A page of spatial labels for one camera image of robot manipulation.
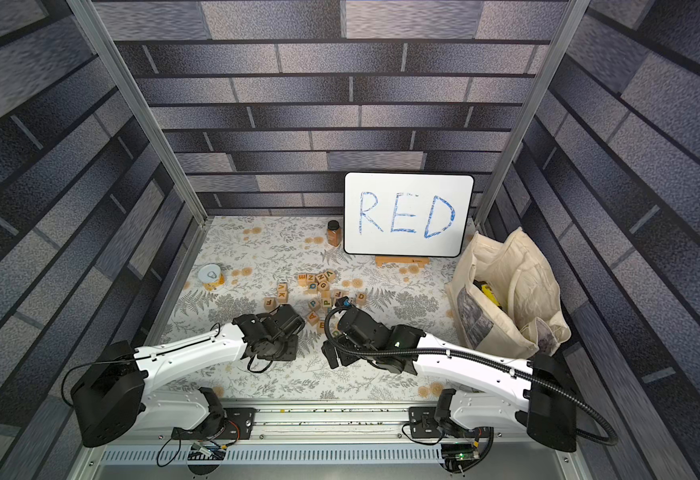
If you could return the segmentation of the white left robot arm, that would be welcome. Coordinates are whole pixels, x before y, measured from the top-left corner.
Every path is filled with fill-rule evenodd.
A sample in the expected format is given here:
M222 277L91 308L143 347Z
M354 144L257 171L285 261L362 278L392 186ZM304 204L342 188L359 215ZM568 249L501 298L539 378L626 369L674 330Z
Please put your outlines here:
M82 365L69 398L82 443L106 445L131 430L169 429L175 440L215 440L242 420L228 417L213 389L173 399L163 387L207 367L247 358L270 364L296 358L305 320L289 304L241 315L210 331L172 343L134 348L126 341L106 347Z

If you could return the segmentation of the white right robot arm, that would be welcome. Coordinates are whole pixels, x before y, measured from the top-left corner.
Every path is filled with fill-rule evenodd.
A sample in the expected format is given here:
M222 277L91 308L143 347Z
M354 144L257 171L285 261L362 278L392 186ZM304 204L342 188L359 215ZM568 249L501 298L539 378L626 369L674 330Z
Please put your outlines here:
M324 333L322 351L333 369L363 360L391 374L442 377L500 400L496 413L469 417L465 392L444 393L436 418L448 435L455 436L459 429L523 427L546 447L562 452L577 449L578 390L567 367L554 358L497 357L409 325L387 327L346 297L327 314Z

